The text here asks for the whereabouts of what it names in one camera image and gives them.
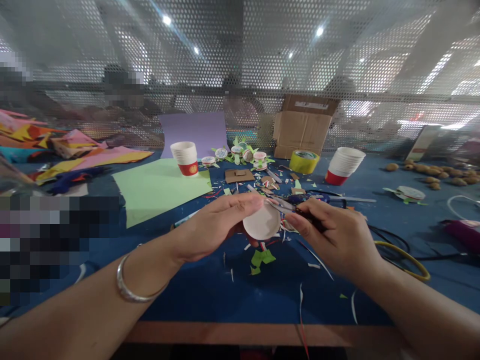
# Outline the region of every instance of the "scissors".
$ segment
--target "scissors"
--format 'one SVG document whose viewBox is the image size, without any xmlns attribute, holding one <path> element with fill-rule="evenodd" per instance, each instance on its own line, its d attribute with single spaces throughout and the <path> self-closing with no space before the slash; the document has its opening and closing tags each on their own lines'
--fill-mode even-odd
<svg viewBox="0 0 480 360">
<path fill-rule="evenodd" d="M 305 219 L 307 219 L 314 227 L 317 229 L 320 233 L 323 233 L 324 231 L 327 230 L 325 226 L 323 226 L 322 222 L 318 220 L 315 216 L 313 216 L 310 213 L 303 212 L 300 210 L 298 207 L 295 205 L 292 205 L 291 203 L 279 198 L 275 197 L 275 200 L 278 201 L 278 205 L 271 203 L 270 201 L 268 202 L 271 206 L 273 206 L 275 209 L 277 209 L 279 212 L 283 214 L 288 214 L 288 213 L 295 213 L 298 214 Z"/>
</svg>

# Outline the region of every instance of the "person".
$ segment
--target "person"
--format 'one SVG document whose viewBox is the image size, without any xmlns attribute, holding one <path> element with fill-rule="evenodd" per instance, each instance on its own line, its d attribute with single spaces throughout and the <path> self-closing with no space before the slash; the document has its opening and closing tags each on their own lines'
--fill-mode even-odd
<svg viewBox="0 0 480 360">
<path fill-rule="evenodd" d="M 242 220 L 263 206 L 255 193 L 222 196 L 187 222 L 130 253 L 126 288 L 139 297 L 164 289 L 186 262 L 213 253 Z M 327 228 L 286 215 L 336 274 L 350 280 L 391 317 L 421 359 L 480 359 L 480 315 L 384 261 L 364 218 L 316 199 L 298 206 Z M 258 242 L 249 239 L 253 246 Z M 106 360 L 152 301 L 133 302 L 119 291 L 119 258 L 0 329 L 2 359 Z"/>
</svg>

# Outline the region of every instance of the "bracelet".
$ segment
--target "bracelet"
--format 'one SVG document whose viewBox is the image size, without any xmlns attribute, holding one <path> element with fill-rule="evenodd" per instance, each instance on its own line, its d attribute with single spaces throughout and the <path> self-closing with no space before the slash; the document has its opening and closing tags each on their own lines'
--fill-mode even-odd
<svg viewBox="0 0 480 360">
<path fill-rule="evenodd" d="M 125 300 L 131 303 L 148 303 L 154 300 L 158 295 L 163 293 L 164 290 L 167 288 L 167 285 L 169 284 L 169 282 L 167 282 L 165 286 L 162 287 L 158 292 L 148 297 L 135 295 L 133 292 L 129 290 L 129 288 L 125 285 L 125 282 L 124 282 L 124 263 L 125 263 L 125 260 L 127 260 L 127 258 L 130 256 L 130 254 L 131 252 L 129 252 L 127 255 L 123 257 L 123 259 L 120 261 L 120 264 L 118 265 L 118 268 L 116 269 L 116 285 L 120 290 L 120 295 Z"/>
</svg>

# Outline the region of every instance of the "pixelated area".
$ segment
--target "pixelated area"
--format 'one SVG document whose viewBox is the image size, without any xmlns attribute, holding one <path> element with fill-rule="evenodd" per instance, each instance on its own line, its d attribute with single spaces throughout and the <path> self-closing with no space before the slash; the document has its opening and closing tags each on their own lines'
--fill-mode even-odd
<svg viewBox="0 0 480 360">
<path fill-rule="evenodd" d="M 119 236 L 117 196 L 0 197 L 0 306 L 24 306 Z"/>
</svg>

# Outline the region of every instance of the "right hand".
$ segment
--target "right hand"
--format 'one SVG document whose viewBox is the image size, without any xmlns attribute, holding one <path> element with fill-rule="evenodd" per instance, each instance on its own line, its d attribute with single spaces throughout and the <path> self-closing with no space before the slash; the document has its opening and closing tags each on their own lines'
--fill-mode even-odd
<svg viewBox="0 0 480 360">
<path fill-rule="evenodd" d="M 327 230 L 320 233 L 296 213 L 287 214 L 286 220 L 335 273 L 362 287 L 385 272 L 387 263 L 377 251 L 367 222 L 359 212 L 334 207 L 313 197 L 298 208 L 314 215 Z"/>
</svg>

